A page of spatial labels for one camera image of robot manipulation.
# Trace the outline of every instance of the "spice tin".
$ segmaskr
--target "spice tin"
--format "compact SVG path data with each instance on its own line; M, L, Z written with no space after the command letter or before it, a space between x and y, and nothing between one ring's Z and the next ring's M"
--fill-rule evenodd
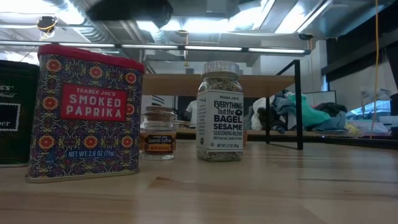
M0 60L0 167L27 166L39 66Z
M27 181L138 172L144 66L58 45L38 55Z

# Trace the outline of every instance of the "orange label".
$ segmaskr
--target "orange label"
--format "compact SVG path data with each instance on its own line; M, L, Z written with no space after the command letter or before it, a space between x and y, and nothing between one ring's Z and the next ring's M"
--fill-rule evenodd
M172 152L175 150L176 134L142 133L142 150L146 152Z

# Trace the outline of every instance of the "seasoning jar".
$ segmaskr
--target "seasoning jar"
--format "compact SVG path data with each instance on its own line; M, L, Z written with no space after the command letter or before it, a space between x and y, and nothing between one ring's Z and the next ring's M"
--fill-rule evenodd
M177 128L171 108L147 106L141 124L141 158L148 160L174 159Z
M208 62L198 91L197 143L199 159L239 161L243 155L243 88L239 66Z

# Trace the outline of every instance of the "floral pattern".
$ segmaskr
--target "floral pattern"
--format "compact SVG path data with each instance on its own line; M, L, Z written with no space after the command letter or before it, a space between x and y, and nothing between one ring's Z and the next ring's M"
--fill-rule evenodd
M93 78L101 78L102 75L103 75L103 72L102 72L102 70L99 67L92 67L90 69L90 75Z
M58 106L58 100L54 97L46 97L43 100L43 107L47 110L54 110Z
M60 118L64 83L127 92L125 122ZM28 177L137 170L142 73L91 60L40 56Z
M55 140L51 136L45 135L39 139L39 146L45 151L51 149L51 147L53 147L54 144Z
M132 115L133 113L134 113L134 106L128 103L126 108L126 114Z
M134 84L135 82L136 82L136 80L137 80L137 78L136 78L136 74L134 74L134 73L128 73L127 75L126 75L126 81L129 83L129 84Z
M61 70L61 63L60 61L54 59L48 60L48 62L45 64L45 67L50 72L58 72L59 70Z
M84 145L89 149L93 149L97 144L98 139L95 136L87 136L84 140Z
M122 145L124 147L130 147L132 145L132 138L130 136L126 136L122 138Z

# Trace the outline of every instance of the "fabric pile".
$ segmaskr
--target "fabric pile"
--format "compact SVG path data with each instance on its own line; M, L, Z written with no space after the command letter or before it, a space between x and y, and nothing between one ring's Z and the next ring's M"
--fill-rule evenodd
M270 97L271 130L285 133L295 130L296 127L296 101L295 94L282 90L275 96ZM245 129L262 130L266 127L266 99L261 98L254 102L249 109L245 122ZM347 108L336 103L321 103L312 108L307 103L307 97L302 95L302 118L303 126L307 131L318 133L346 133Z

